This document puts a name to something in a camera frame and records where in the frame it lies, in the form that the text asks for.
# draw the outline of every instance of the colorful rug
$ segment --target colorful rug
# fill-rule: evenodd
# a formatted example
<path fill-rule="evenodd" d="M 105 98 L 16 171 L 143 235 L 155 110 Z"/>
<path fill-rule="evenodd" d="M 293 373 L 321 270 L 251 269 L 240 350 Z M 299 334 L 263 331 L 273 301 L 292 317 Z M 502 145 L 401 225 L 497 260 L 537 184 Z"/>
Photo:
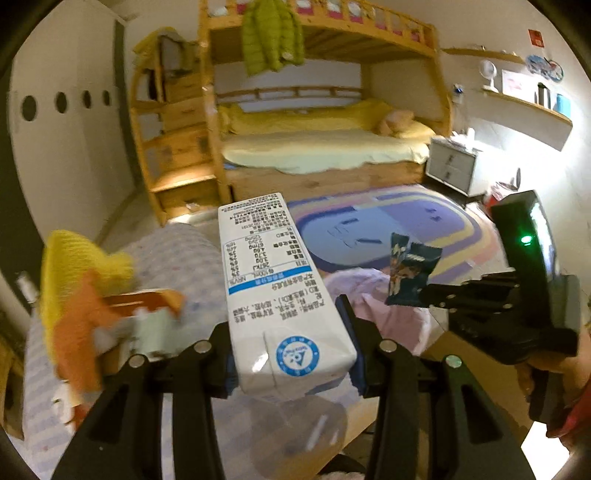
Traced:
<path fill-rule="evenodd" d="M 321 273 L 348 268 L 389 272 L 393 232 L 443 249 L 429 280 L 452 283 L 499 256 L 494 224 L 476 206 L 466 210 L 421 185 L 301 200 L 288 204 Z"/>

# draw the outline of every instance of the milk carton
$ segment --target milk carton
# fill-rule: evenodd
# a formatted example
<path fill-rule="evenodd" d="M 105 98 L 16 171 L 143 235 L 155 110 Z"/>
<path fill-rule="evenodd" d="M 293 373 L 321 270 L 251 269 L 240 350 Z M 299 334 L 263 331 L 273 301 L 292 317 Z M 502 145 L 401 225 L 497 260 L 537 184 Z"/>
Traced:
<path fill-rule="evenodd" d="M 244 393 L 335 386 L 356 350 L 280 193 L 219 208 L 232 349 Z"/>

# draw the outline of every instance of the bunk bed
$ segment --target bunk bed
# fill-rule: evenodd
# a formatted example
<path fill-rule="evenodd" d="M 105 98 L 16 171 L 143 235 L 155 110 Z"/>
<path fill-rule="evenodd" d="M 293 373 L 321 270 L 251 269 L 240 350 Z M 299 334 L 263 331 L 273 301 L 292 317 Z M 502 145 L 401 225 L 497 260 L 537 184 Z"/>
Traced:
<path fill-rule="evenodd" d="M 243 60 L 241 28 L 246 4 L 226 0 L 225 7 L 212 10 L 208 0 L 200 0 L 194 71 L 178 80 L 163 79 L 156 52 L 152 66 L 155 101 L 137 95 L 145 65 L 136 70 L 132 84 L 130 114 L 138 158 L 150 201 L 162 224 L 184 213 L 276 191 L 287 200 L 300 200 L 418 183 L 423 178 L 424 166 L 411 155 L 397 157 L 390 163 L 366 162 L 352 168 L 303 174 L 286 173 L 274 166 L 228 169 L 225 153 L 236 138 L 220 128 L 223 122 L 220 123 L 218 110 L 237 98 L 251 102 L 269 100 L 280 90 L 281 99 L 306 98 L 311 90 L 314 92 L 310 96 L 315 98 L 319 92 L 328 98 L 346 97 L 352 101 L 378 98 L 395 108 L 412 110 L 415 119 L 435 134 L 449 135 L 450 100 L 441 76 L 437 33 L 432 25 L 366 1 L 347 2 L 346 8 L 335 0 L 287 3 L 302 23 L 306 58 L 359 64 L 360 86 L 296 85 L 217 92 L 214 66 Z M 162 134 L 145 140 L 141 117 L 154 113 L 160 116 Z M 297 142 L 297 138 L 295 135 L 289 141 Z M 156 159 L 150 159 L 150 149 L 157 151 Z M 163 151 L 168 160 L 157 158 L 162 157 Z M 150 163 L 158 164 L 160 171 L 154 174 Z"/>

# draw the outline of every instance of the green puffer jacket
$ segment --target green puffer jacket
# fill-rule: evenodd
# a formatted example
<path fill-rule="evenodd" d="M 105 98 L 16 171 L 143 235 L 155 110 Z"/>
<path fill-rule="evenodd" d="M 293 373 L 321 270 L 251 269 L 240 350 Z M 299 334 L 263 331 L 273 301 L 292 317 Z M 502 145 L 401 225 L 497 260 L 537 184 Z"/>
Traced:
<path fill-rule="evenodd" d="M 254 0 L 242 20 L 242 53 L 246 71 L 279 72 L 284 65 L 304 63 L 300 20 L 283 0 Z"/>

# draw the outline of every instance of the electric fan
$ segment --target electric fan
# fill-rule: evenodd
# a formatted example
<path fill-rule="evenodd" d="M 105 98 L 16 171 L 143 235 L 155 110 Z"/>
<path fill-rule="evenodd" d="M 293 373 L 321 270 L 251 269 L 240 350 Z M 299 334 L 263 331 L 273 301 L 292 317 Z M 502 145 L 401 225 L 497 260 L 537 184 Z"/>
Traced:
<path fill-rule="evenodd" d="M 490 92 L 499 93 L 499 90 L 495 88 L 495 64 L 492 63 L 490 60 L 482 60 L 482 62 L 480 63 L 480 74 L 489 81 L 488 85 L 482 86 L 482 89 L 488 90 Z"/>

